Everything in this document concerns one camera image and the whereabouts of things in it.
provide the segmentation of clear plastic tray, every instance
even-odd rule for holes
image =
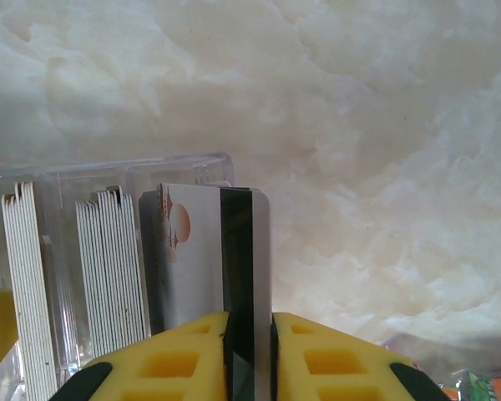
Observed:
[[[56,366],[59,367],[56,374],[61,385],[92,357],[89,351],[75,201],[87,200],[97,190],[120,185],[124,192],[133,197],[136,230],[139,231],[137,200],[144,192],[154,190],[159,183],[200,185],[227,181],[233,184],[234,176],[230,157],[223,153],[0,170],[0,287],[5,288],[11,288],[11,280],[1,199],[4,194],[12,193],[15,183],[19,181],[34,181],[38,190],[38,214],[42,217],[39,232],[43,237],[43,257],[47,262],[45,268],[48,269],[47,291],[53,346],[57,356]],[[136,237],[142,263],[139,233]],[[2,372],[2,385],[11,385],[12,381],[22,382],[22,366],[18,366],[18,355],[12,352],[9,358],[9,364],[16,366],[9,369],[14,377],[7,378]]]

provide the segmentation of white marble surface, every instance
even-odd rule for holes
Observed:
[[[501,332],[501,0],[0,0],[0,162],[226,150],[274,304]]]

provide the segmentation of marble background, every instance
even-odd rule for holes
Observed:
[[[501,0],[0,0],[0,162],[225,150],[274,305],[501,334]]]

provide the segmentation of transparent plastic box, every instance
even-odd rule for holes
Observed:
[[[0,170],[0,288],[11,288],[2,196],[12,193],[15,183],[20,181],[33,181],[36,185],[39,233],[58,366],[56,375],[62,385],[92,358],[75,201],[87,200],[93,192],[116,185],[132,195],[139,263],[142,264],[138,199],[144,192],[155,190],[161,182],[201,185],[227,181],[233,184],[234,175],[230,157],[224,153]],[[13,394],[16,398],[22,382],[22,361],[16,345],[0,368],[0,399],[12,399]]]

